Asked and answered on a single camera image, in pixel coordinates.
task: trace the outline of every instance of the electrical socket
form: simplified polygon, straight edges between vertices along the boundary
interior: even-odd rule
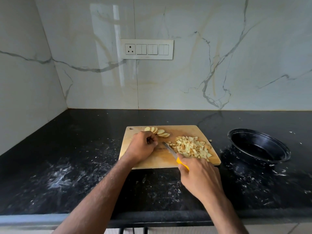
[[[126,55],[135,55],[135,44],[126,44]]]

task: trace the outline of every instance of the yellow knife handle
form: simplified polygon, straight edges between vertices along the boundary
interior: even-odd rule
[[[178,163],[178,164],[182,164],[182,165],[185,166],[188,170],[190,170],[190,169],[188,168],[188,166],[186,166],[185,164],[183,164],[183,163],[181,162],[181,160],[180,160],[179,157],[177,158],[177,163]]]

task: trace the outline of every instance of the knife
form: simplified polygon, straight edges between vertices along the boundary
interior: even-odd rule
[[[167,145],[166,142],[163,142],[163,145],[164,145],[164,146],[169,150],[169,152],[173,155],[173,157],[176,159],[176,161],[177,161],[178,164],[182,164],[182,165],[185,166],[188,170],[190,170],[190,169],[188,168],[188,166],[186,166],[185,164],[183,164],[183,163],[181,162],[180,158],[179,158],[179,157],[177,156],[177,154],[173,151],[173,149],[170,148],[169,145]]]

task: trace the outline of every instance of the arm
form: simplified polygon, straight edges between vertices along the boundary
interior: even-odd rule
[[[186,158],[178,154],[182,184],[197,197],[207,210],[219,234],[248,234],[235,210],[225,196],[219,169],[205,159]]]
[[[141,131],[135,134],[127,151],[112,170],[78,204],[53,233],[103,234],[124,181],[131,169],[138,162],[145,160],[157,144],[157,137],[151,131]]]

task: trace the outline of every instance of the chopped potato pile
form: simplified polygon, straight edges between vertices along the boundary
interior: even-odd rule
[[[165,133],[165,130],[158,130],[157,127],[145,127],[144,131],[151,131],[153,134],[157,134],[159,137],[168,138],[170,134]]]
[[[211,148],[211,145],[205,144],[205,142],[197,141],[198,137],[185,137],[178,136],[175,143],[170,141],[167,144],[176,152],[181,153],[185,157],[197,157],[204,158],[209,161],[209,157],[212,155],[208,152],[208,148]]]

